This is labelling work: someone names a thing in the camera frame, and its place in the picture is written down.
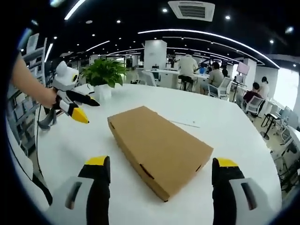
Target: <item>brown cardboard box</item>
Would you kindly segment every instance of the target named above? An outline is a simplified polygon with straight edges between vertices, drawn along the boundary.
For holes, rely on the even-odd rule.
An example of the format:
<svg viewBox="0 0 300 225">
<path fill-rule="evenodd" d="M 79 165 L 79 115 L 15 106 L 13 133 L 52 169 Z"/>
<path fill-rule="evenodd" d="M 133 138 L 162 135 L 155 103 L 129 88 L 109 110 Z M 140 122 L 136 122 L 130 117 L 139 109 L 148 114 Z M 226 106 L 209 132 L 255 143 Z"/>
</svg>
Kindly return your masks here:
<svg viewBox="0 0 300 225">
<path fill-rule="evenodd" d="M 213 150 L 145 106 L 111 116 L 108 124 L 131 165 L 164 201 L 204 167 Z"/>
</svg>

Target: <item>floor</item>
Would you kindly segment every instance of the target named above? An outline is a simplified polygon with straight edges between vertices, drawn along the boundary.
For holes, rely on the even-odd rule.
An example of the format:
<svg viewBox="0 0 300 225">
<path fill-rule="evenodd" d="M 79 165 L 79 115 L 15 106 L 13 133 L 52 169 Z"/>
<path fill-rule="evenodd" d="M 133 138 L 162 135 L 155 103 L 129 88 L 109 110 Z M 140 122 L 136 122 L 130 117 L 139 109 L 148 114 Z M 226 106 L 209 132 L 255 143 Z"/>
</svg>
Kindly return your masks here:
<svg viewBox="0 0 300 225">
<path fill-rule="evenodd" d="M 233 98 L 233 93 L 230 93 L 228 101 L 232 101 L 232 98 Z M 264 118 L 255 118 L 253 120 L 253 125 L 256 127 L 258 132 L 267 130 L 266 127 L 261 127 L 261 123 L 262 123 L 263 119 Z M 282 141 L 278 135 L 274 135 L 275 132 L 276 132 L 276 130 L 274 128 L 270 129 L 270 131 L 268 132 L 270 139 L 269 140 L 264 139 L 264 141 L 266 142 L 267 147 L 270 149 L 270 152 L 273 151 L 275 154 L 276 153 L 280 154 L 283 151 L 283 148 L 280 145 L 282 143 Z M 39 172 L 39 169 L 38 169 L 38 158 L 37 158 L 36 150 L 30 155 L 30 159 L 33 162 L 34 173 L 45 184 L 43 176 L 41 175 L 41 173 Z M 285 196 L 286 196 L 286 193 L 282 192 L 282 197 L 284 198 Z"/>
</svg>

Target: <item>air conditioning vent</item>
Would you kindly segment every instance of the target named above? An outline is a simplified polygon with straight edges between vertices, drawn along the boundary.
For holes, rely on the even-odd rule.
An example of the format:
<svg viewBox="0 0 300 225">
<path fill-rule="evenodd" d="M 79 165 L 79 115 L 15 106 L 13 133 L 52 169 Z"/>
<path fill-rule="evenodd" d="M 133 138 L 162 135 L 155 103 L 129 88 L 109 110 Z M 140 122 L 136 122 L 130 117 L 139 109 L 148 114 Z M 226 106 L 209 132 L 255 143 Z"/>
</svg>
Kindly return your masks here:
<svg viewBox="0 0 300 225">
<path fill-rule="evenodd" d="M 170 1 L 169 6 L 179 19 L 203 20 L 211 22 L 215 4 L 201 1 Z"/>
</svg>

